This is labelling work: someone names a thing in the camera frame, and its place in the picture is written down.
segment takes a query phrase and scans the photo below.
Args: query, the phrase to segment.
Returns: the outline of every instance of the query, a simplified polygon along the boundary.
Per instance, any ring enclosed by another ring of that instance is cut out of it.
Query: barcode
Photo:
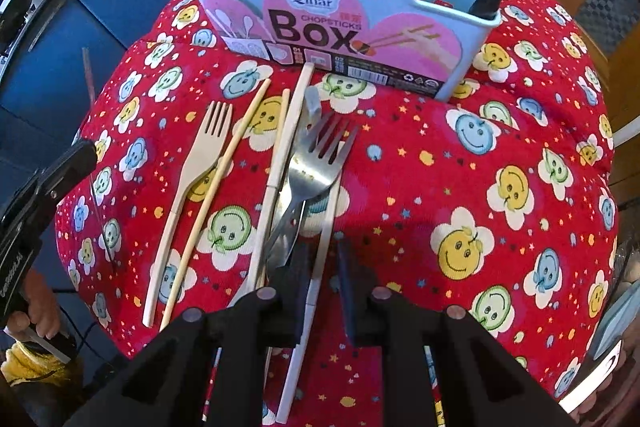
[[[347,68],[347,74],[353,78],[359,78],[360,80],[366,80],[374,84],[381,84],[382,86],[386,86],[386,80],[389,78],[386,74],[373,73],[372,71],[361,70],[360,68],[354,68],[352,66]]]

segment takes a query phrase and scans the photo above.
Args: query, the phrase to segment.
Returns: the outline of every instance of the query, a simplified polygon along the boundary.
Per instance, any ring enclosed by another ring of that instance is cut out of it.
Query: wooden fork
[[[232,106],[230,104],[215,102],[209,105],[207,112],[202,119],[198,134],[189,151],[187,160],[182,166],[178,190],[175,193],[174,203],[167,216],[156,260],[154,262],[149,288],[146,291],[145,310],[142,315],[142,323],[150,328],[154,323],[156,314],[156,302],[158,302],[158,292],[162,282],[164,266],[169,257],[171,240],[174,237],[175,227],[182,211],[182,205],[189,189],[206,172],[209,172],[218,161],[220,152],[225,144],[225,138],[231,126]]]

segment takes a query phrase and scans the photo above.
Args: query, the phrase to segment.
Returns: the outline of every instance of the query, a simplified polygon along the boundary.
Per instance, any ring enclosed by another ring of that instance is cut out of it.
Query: red tablecloth
[[[349,237],[381,282],[409,300],[470,310],[560,397],[609,290],[617,230],[606,183],[612,137],[593,64],[562,7],[503,0],[502,13],[448,104],[374,85],[332,92],[331,79],[314,75],[324,109],[361,127],[342,177],[334,235]],[[87,180],[56,220],[69,275],[129,357],[158,331],[162,303],[156,327],[141,324],[150,265],[206,105],[239,89],[232,100],[239,120],[261,80],[271,77],[271,98],[298,78],[298,68],[231,53],[211,27],[197,0],[172,0],[127,51],[80,131],[98,144],[97,201]],[[241,84],[232,78],[240,71],[255,73]],[[203,232],[174,315],[225,307],[246,275],[274,139],[268,115],[278,115],[264,109],[265,121],[241,141],[207,220],[216,228],[215,213],[235,205],[238,222],[229,229],[237,234],[227,232],[220,247]],[[203,193],[196,187],[186,202],[168,280]],[[312,210],[306,235],[319,233],[322,204]],[[379,352],[349,345],[335,281],[330,258],[290,425],[381,422]],[[271,362],[272,409],[288,357],[283,351]]]

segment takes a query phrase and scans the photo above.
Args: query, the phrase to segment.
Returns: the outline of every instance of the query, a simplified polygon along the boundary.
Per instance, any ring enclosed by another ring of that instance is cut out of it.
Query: human hand
[[[24,330],[31,323],[36,326],[40,337],[52,339],[60,331],[60,310],[55,295],[47,286],[44,277],[31,268],[22,284],[22,293],[29,303],[28,314],[14,312],[9,316],[4,333],[20,342],[27,342],[29,337]]]

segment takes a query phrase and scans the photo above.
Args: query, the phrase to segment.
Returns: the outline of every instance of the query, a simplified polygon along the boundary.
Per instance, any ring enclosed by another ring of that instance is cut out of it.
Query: yellow cloth
[[[16,342],[6,350],[6,361],[0,367],[9,385],[27,381],[52,383],[58,387],[82,388],[82,362],[79,357],[68,364],[53,355],[41,355]]]

